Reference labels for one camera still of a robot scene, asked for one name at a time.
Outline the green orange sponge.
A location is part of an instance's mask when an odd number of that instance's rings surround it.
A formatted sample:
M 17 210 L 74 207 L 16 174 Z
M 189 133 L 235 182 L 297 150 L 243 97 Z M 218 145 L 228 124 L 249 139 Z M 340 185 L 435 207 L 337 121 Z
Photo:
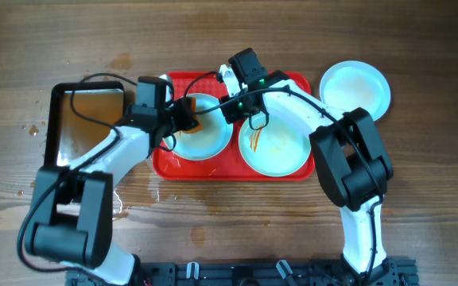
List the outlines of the green orange sponge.
M 180 131 L 197 133 L 203 128 L 203 124 L 196 115 L 196 98 L 183 97 L 180 100 Z

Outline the white plate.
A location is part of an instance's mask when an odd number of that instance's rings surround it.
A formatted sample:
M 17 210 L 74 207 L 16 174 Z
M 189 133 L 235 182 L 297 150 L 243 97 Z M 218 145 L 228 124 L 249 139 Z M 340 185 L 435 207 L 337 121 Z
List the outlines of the white plate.
M 321 77 L 319 95 L 323 103 L 342 110 L 366 110 L 374 121 L 391 105 L 391 89 L 386 77 L 370 64 L 347 60 L 331 66 Z
M 173 153 L 187 160 L 207 160 L 221 153 L 233 134 L 233 125 L 226 123 L 220 109 L 198 115 L 202 130 L 195 133 L 178 131 Z
M 308 161 L 311 145 L 308 138 L 286 121 L 257 114 L 247 119 L 239 131 L 239 151 L 256 172 L 283 177 L 298 171 Z

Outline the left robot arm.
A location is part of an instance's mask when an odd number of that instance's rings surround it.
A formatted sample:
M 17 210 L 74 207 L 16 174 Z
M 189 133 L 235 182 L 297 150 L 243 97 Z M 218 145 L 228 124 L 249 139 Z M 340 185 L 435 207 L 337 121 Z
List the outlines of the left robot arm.
M 167 75 L 141 76 L 136 102 L 92 150 L 65 166 L 42 166 L 32 202 L 17 235 L 17 256 L 36 272 L 27 255 L 60 263 L 58 271 L 85 276 L 94 284 L 147 285 L 138 256 L 112 241 L 115 185 L 146 160 L 161 141 L 196 126 L 191 100 L 173 101 Z

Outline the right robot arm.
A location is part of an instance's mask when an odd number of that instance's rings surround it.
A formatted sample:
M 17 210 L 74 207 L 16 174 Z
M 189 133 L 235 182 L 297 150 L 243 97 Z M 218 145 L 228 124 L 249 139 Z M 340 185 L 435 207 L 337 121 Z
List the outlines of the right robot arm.
M 357 284 L 375 282 L 384 273 L 381 210 L 394 172 L 371 115 L 322 103 L 283 71 L 268 72 L 252 48 L 221 65 L 216 78 L 227 89 L 220 101 L 227 122 L 273 115 L 309 138 L 320 186 L 340 208 L 343 261 Z

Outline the black water-filled pan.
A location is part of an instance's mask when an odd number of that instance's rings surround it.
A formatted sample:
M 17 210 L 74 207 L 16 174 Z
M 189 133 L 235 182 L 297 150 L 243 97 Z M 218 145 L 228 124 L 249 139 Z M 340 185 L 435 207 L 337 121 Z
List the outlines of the black water-filled pan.
M 120 82 L 59 83 L 51 91 L 45 143 L 45 165 L 65 166 L 81 157 L 110 132 L 106 126 L 84 120 L 80 113 L 100 122 L 115 124 L 126 108 Z

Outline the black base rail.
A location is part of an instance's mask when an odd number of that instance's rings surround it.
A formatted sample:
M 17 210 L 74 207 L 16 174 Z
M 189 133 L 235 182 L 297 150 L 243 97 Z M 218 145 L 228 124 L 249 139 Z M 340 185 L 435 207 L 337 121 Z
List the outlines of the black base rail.
M 201 264 L 174 263 L 141 264 L 142 282 L 130 285 L 420 285 L 415 260 L 387 258 L 371 272 L 368 284 L 363 274 L 350 270 L 342 260 L 289 263 Z M 64 285 L 115 285 L 96 280 L 79 272 L 67 272 Z

